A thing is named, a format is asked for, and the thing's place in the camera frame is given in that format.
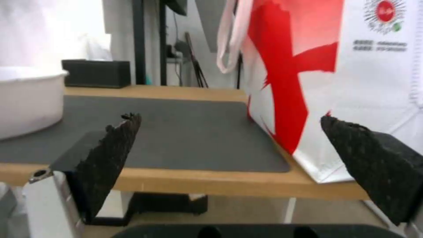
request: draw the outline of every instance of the white strap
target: white strap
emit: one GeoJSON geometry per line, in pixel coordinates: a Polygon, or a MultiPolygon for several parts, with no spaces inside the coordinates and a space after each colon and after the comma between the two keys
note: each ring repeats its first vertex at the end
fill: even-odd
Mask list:
{"type": "Polygon", "coordinates": [[[229,42],[229,59],[228,65],[223,63],[223,57],[228,45],[229,32],[232,26],[233,9],[236,0],[226,0],[226,6],[223,10],[220,20],[219,30],[217,32],[217,66],[224,74],[232,71],[238,61],[239,50],[248,31],[250,23],[251,8],[253,0],[239,0],[236,10],[235,21],[232,28],[231,41],[229,42]]]}

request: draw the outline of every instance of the black speaker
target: black speaker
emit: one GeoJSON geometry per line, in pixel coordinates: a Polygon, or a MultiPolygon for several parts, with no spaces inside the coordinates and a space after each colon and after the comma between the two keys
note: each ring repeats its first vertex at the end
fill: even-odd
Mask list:
{"type": "Polygon", "coordinates": [[[120,89],[131,84],[129,61],[62,60],[65,85],[120,89]]]}

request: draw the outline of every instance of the wooden table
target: wooden table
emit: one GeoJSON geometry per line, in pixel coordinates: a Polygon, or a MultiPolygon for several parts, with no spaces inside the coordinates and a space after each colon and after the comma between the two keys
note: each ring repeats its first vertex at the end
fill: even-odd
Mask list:
{"type": "MultiPolygon", "coordinates": [[[[67,95],[136,97],[245,102],[239,90],[181,87],[130,86],[124,89],[67,88],[67,95]]],[[[316,184],[282,149],[291,165],[288,173],[216,172],[171,169],[124,168],[114,189],[181,194],[226,196],[300,197],[366,200],[366,192],[355,182],[316,184]]],[[[0,181],[24,185],[30,175],[47,165],[0,163],[0,181]]]]}

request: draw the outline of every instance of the table leg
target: table leg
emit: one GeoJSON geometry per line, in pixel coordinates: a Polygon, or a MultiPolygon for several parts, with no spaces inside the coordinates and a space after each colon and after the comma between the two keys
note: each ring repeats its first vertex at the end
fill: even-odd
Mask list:
{"type": "Polygon", "coordinates": [[[295,204],[297,203],[296,197],[290,197],[288,201],[288,206],[286,207],[285,214],[281,216],[281,222],[283,224],[290,224],[292,222],[292,217],[294,215],[295,204]]]}
{"type": "Polygon", "coordinates": [[[166,4],[164,0],[159,1],[159,41],[160,41],[160,85],[166,86],[167,69],[166,69],[166,4]]]}
{"type": "Polygon", "coordinates": [[[144,40],[144,0],[132,0],[134,25],[135,83],[146,83],[146,45],[144,40]]]}

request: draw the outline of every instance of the shopping bag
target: shopping bag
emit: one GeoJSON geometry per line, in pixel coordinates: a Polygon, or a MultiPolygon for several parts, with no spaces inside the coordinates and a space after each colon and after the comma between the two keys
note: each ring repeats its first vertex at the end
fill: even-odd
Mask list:
{"type": "Polygon", "coordinates": [[[324,115],[423,154],[423,1],[239,0],[233,15],[235,1],[220,22],[217,66],[230,72],[241,50],[249,116],[316,182],[352,180],[324,115]]]}

